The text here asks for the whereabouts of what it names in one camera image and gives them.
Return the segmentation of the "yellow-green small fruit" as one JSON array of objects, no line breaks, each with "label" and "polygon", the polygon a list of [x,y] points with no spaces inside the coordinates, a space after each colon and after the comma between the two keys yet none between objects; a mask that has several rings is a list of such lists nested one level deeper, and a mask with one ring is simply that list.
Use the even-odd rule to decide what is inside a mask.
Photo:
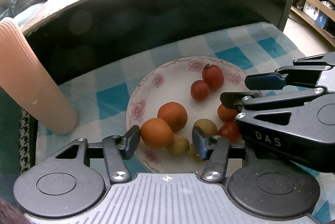
[{"label": "yellow-green small fruit", "polygon": [[180,135],[174,135],[173,143],[167,146],[169,154],[174,156],[181,156],[188,152],[189,140]]},{"label": "yellow-green small fruit", "polygon": [[188,155],[194,162],[203,162],[193,143],[188,148]]},{"label": "yellow-green small fruit", "polygon": [[212,137],[214,135],[217,135],[218,133],[216,124],[207,118],[201,118],[199,120],[196,120],[193,127],[196,126],[198,126],[207,137]]}]

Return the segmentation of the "red oval tomato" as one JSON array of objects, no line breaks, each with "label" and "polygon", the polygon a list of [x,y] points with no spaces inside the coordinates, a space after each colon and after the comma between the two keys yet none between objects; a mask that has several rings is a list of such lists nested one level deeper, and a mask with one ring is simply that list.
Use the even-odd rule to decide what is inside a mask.
[{"label": "red oval tomato", "polygon": [[223,72],[217,65],[206,64],[202,71],[202,79],[211,90],[218,90],[224,84]]}]

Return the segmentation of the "red cherry tomato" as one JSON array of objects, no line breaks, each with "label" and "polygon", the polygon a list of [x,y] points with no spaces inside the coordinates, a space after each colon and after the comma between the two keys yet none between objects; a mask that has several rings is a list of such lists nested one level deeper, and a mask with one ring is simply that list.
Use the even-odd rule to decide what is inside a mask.
[{"label": "red cherry tomato", "polygon": [[203,101],[210,94],[210,87],[204,80],[197,80],[191,85],[190,94],[194,100]]}]

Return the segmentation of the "small orange tangerine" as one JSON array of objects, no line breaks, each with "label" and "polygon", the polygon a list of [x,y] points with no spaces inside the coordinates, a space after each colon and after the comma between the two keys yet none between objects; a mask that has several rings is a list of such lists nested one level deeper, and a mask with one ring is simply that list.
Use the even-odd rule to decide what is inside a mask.
[{"label": "small orange tangerine", "polygon": [[225,108],[222,104],[218,107],[217,113],[223,122],[232,121],[239,114],[236,110]]}]

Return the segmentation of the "dark glossy coffee table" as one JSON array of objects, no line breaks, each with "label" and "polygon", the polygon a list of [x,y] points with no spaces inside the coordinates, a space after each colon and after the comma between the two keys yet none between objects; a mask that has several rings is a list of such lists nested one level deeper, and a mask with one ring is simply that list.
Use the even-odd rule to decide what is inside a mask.
[{"label": "dark glossy coffee table", "polygon": [[283,30],[293,0],[48,0],[21,30],[58,84],[131,55],[258,22]]}]

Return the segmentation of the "white floral ceramic plate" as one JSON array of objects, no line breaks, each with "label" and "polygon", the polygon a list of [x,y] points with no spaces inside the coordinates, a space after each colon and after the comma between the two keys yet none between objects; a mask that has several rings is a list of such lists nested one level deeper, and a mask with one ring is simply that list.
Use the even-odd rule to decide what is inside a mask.
[{"label": "white floral ceramic plate", "polygon": [[[202,81],[205,66],[215,65],[224,83],[217,90],[192,85]],[[133,91],[126,110],[126,128],[144,128],[135,155],[152,173],[201,173],[205,162],[195,154],[192,129],[200,124],[207,135],[218,132],[223,92],[245,92],[246,71],[214,57],[190,56],[169,61],[148,73]]]}]

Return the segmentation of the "pink ribbed cylinder vase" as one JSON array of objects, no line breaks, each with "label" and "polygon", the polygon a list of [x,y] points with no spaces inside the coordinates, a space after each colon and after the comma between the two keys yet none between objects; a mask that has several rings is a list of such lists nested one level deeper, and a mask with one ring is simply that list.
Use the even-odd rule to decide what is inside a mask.
[{"label": "pink ribbed cylinder vase", "polygon": [[57,134],[72,132],[78,112],[61,92],[12,18],[1,20],[1,87]]}]

